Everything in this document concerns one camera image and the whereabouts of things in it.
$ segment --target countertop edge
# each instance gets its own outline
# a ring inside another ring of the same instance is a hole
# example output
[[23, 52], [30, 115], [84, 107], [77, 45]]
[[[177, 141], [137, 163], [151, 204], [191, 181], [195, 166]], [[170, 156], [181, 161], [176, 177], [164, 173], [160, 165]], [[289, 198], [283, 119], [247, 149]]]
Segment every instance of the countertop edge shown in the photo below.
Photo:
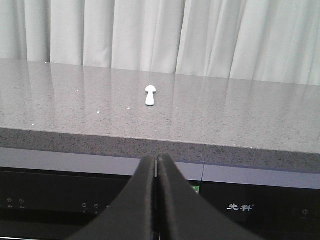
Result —
[[0, 147], [128, 158], [168, 153], [179, 162], [320, 174], [320, 153], [204, 143], [0, 127]]

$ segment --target black appliance panel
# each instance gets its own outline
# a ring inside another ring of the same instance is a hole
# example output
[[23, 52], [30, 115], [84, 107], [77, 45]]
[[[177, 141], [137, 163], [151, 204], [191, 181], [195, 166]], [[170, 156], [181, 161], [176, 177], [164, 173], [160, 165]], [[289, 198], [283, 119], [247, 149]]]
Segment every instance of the black appliance panel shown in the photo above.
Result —
[[255, 232], [320, 234], [318, 189], [202, 182], [200, 195]]
[[2, 168], [0, 209], [99, 214], [130, 176]]

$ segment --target white mushroom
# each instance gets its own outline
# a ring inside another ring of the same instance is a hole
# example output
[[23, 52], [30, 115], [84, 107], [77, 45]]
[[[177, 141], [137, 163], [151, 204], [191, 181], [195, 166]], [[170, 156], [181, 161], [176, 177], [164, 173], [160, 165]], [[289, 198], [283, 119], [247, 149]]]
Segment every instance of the white mushroom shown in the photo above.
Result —
[[155, 105], [154, 93], [156, 92], [155, 86], [149, 85], [145, 88], [145, 91], [148, 92], [146, 96], [145, 105], [153, 106]]

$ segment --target gray countertop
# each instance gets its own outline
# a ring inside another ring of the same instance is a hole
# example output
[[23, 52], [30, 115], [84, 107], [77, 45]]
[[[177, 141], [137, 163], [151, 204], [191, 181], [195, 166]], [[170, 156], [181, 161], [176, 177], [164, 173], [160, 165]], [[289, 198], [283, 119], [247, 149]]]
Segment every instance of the gray countertop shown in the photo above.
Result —
[[320, 173], [320, 86], [0, 59], [0, 147]]

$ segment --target white curtain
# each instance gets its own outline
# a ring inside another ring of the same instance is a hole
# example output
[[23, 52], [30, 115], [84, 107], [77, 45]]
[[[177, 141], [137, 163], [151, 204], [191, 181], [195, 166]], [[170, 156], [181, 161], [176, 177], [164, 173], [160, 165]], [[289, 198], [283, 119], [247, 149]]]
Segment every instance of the white curtain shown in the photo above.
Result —
[[319, 0], [0, 0], [0, 58], [320, 85]]

